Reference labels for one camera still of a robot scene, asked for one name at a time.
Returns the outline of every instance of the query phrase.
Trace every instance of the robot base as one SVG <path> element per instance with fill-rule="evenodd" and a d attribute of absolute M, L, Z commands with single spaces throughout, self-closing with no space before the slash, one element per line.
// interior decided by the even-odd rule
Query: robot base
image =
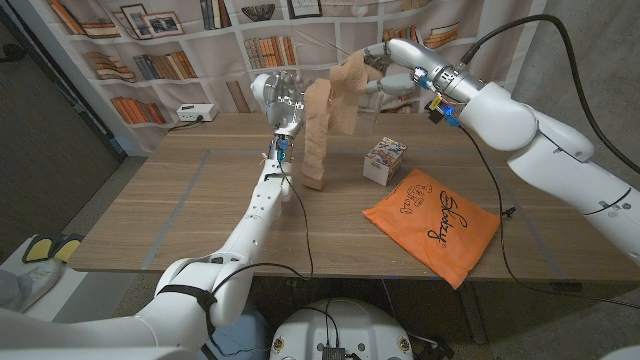
<path fill-rule="evenodd" d="M 321 300 L 308 307 L 325 311 L 327 301 Z M 413 359 L 407 333 L 397 321 L 377 307 L 358 300 L 337 298 L 331 299 L 327 313 L 336 322 L 339 346 L 331 319 L 326 319 L 322 312 L 303 308 L 291 315 L 276 331 L 270 358 L 338 358 L 331 356 L 330 350 L 339 354 L 341 359 L 345 355 L 353 359 Z M 329 327 L 328 349 L 326 324 Z"/>

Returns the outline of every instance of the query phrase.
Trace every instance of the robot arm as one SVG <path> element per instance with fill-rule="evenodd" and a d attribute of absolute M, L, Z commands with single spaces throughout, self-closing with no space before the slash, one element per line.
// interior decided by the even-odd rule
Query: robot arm
<path fill-rule="evenodd" d="M 139 354 L 147 357 L 159 356 L 157 351 L 162 347 L 168 349 L 167 353 L 178 350 L 195 353 L 215 327 L 236 321 L 245 306 L 254 271 L 249 268 L 228 281 L 225 279 L 258 262 L 271 224 L 280 215 L 282 202 L 290 199 L 289 159 L 293 139 L 304 123 L 300 79 L 294 82 L 282 73 L 260 75 L 259 80 L 253 90 L 259 92 L 258 98 L 268 109 L 267 119 L 274 129 L 274 138 L 247 212 L 222 248 L 169 266 L 158 282 L 155 298 L 134 316 L 55 324 L 0 309 L 1 328 L 6 330 L 0 337 L 0 348 L 138 347 L 147 349 Z"/>
<path fill-rule="evenodd" d="M 411 81 L 465 105 L 458 121 L 487 145 L 517 152 L 507 161 L 524 181 L 574 207 L 615 246 L 640 266 L 640 193 L 589 161 L 591 142 L 572 127 L 511 99 L 495 83 L 484 84 L 454 68 L 439 54 L 404 39 L 364 50 L 366 58 L 413 70 Z M 396 79 L 372 81 L 367 89 L 391 94 Z"/>

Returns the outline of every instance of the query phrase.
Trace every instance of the picture frame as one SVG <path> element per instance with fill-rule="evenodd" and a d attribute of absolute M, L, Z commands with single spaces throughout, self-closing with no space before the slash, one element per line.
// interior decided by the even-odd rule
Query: picture frame
<path fill-rule="evenodd" d="M 291 19 L 322 16 L 320 0 L 287 0 L 287 7 Z"/>
<path fill-rule="evenodd" d="M 154 38 L 184 34 L 184 29 L 174 11 L 166 11 L 142 16 L 145 25 Z"/>
<path fill-rule="evenodd" d="M 138 34 L 136 34 L 136 32 L 133 30 L 133 28 L 131 27 L 131 24 L 129 24 L 129 19 L 127 19 L 127 16 L 124 13 L 115 12 L 113 13 L 113 17 L 115 17 L 116 20 L 118 20 L 118 22 L 120 23 L 120 26 L 122 26 L 122 28 L 127 31 L 127 34 L 129 34 L 129 36 L 132 39 L 139 39 Z"/>
<path fill-rule="evenodd" d="M 151 31 L 149 31 L 149 28 L 147 28 L 146 23 L 142 19 L 144 15 L 147 15 L 144 5 L 135 4 L 121 6 L 120 10 L 122 10 L 122 13 L 131 25 L 135 34 L 138 36 L 138 39 L 145 40 L 153 38 Z"/>

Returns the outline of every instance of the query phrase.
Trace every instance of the printed box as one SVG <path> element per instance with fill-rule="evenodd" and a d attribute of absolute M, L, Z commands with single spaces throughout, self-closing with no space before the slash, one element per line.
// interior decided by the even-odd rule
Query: printed box
<path fill-rule="evenodd" d="M 385 137 L 364 158 L 362 174 L 382 186 L 387 186 L 393 175 L 402 167 L 406 152 L 407 147 L 404 144 Z"/>

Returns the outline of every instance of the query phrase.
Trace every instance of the yellow pad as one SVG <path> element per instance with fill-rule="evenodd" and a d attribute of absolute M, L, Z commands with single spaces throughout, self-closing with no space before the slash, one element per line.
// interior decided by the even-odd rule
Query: yellow pad
<path fill-rule="evenodd" d="M 69 257 L 71 257 L 71 254 L 76 251 L 79 245 L 80 241 L 71 240 L 68 243 L 62 245 L 60 250 L 58 250 L 53 257 L 60 261 L 67 262 L 69 261 Z"/>
<path fill-rule="evenodd" d="M 49 249 L 51 249 L 51 239 L 41 239 L 28 250 L 24 260 L 37 261 L 49 258 Z"/>

